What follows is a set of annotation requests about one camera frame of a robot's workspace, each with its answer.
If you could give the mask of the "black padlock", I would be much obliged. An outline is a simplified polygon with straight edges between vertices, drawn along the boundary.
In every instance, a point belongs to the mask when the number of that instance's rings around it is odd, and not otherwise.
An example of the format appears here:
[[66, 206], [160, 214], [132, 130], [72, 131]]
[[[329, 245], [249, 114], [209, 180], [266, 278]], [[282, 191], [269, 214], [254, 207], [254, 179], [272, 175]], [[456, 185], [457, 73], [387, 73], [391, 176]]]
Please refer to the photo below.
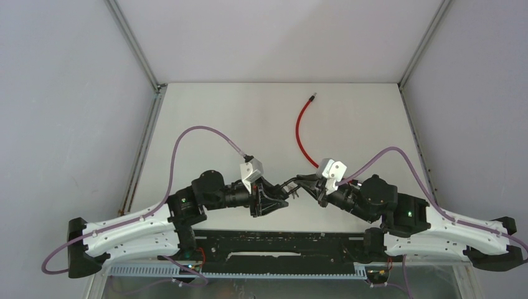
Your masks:
[[284, 183], [280, 184], [279, 185], [279, 189], [281, 191], [283, 191], [287, 196], [288, 195], [288, 191], [296, 186], [299, 186], [299, 189], [301, 188], [300, 185], [298, 184], [298, 181], [299, 179], [298, 178], [291, 178], [287, 181], [285, 181]]

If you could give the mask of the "key bunch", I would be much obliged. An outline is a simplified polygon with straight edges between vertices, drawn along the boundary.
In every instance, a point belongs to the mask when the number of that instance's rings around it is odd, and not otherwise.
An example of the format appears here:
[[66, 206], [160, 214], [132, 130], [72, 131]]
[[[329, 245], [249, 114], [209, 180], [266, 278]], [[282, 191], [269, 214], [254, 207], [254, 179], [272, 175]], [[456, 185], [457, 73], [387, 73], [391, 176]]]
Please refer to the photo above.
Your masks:
[[290, 189], [288, 191], [289, 197], [291, 197], [292, 199], [295, 199], [295, 198], [299, 197], [298, 189], [299, 189], [299, 186], [296, 186], [296, 187]]

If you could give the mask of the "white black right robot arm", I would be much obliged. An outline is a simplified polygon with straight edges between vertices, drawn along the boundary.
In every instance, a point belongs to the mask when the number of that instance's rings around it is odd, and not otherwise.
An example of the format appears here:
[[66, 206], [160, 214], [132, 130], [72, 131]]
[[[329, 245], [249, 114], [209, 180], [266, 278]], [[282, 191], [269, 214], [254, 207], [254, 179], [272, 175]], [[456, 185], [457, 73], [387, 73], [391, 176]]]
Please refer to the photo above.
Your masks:
[[351, 253], [362, 263], [406, 255], [438, 257], [470, 262], [490, 272], [506, 272], [527, 263], [522, 249], [507, 238], [516, 232], [515, 221], [502, 217], [470, 221], [455, 216], [448, 220], [419, 197], [399, 193], [374, 174], [362, 183], [353, 181], [330, 194], [326, 179], [299, 175], [296, 183], [326, 207], [333, 205], [368, 223], [379, 222], [363, 234], [362, 246]]

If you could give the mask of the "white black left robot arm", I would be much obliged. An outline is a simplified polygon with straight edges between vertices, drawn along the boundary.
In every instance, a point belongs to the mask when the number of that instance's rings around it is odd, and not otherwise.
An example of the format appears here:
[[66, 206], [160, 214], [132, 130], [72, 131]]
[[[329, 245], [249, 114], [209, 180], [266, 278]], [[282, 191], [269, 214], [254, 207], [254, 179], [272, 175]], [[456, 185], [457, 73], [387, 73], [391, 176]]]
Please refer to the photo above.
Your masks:
[[192, 226], [206, 220], [206, 211], [247, 207], [252, 217], [288, 206], [283, 186], [258, 178], [224, 183], [214, 170], [202, 173], [191, 185], [168, 196], [161, 206], [101, 222], [78, 217], [68, 222], [68, 277], [83, 278], [113, 262], [161, 255], [192, 258], [197, 243]]

